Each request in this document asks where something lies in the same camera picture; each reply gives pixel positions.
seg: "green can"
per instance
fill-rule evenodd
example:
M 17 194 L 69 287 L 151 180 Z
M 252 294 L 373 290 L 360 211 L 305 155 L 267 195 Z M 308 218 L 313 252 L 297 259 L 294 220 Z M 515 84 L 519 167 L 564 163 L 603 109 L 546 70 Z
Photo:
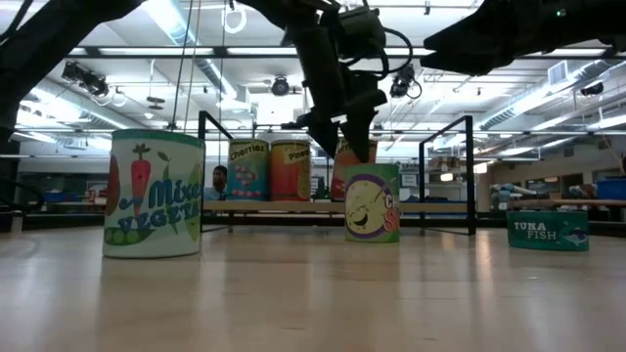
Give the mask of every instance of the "green can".
M 517 248 L 589 250 L 586 212 L 510 211 L 509 245 Z
M 345 187 L 347 241 L 400 241 L 398 179 L 398 166 L 392 164 L 348 167 Z

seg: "cartoon face label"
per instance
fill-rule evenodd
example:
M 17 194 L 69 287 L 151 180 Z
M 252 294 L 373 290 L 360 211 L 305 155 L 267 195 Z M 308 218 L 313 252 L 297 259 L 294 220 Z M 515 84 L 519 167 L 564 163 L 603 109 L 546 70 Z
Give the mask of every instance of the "cartoon face label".
M 397 198 L 382 179 L 356 176 L 350 180 L 346 194 L 345 219 L 354 237 L 370 239 L 399 227 Z

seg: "person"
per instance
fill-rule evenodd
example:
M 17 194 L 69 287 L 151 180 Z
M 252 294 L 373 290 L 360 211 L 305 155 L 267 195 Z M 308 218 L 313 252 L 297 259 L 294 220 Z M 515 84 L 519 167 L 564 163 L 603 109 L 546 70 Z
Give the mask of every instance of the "person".
M 226 178 L 228 169 L 217 165 L 213 169 L 213 187 L 204 189 L 204 200 L 226 200 Z

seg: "blue can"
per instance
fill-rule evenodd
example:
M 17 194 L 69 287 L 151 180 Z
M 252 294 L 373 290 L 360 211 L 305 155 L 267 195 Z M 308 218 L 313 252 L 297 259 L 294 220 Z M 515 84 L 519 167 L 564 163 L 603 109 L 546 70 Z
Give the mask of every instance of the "blue can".
M 227 200 L 269 198 L 270 145 L 260 140 L 231 140 L 228 149 Z

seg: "red can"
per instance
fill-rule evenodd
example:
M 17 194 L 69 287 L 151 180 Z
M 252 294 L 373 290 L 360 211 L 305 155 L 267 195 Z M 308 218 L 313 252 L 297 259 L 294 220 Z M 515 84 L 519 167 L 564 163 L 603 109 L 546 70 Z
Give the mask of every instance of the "red can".
M 370 158 L 366 163 L 376 163 L 378 141 L 370 141 Z M 331 199 L 343 201 L 345 199 L 346 171 L 349 166 L 359 165 L 361 161 L 356 157 L 348 142 L 341 138 L 336 146 L 335 166 L 333 166 L 333 182 L 331 184 Z
M 270 152 L 270 189 L 273 201 L 311 199 L 311 144 L 276 141 Z

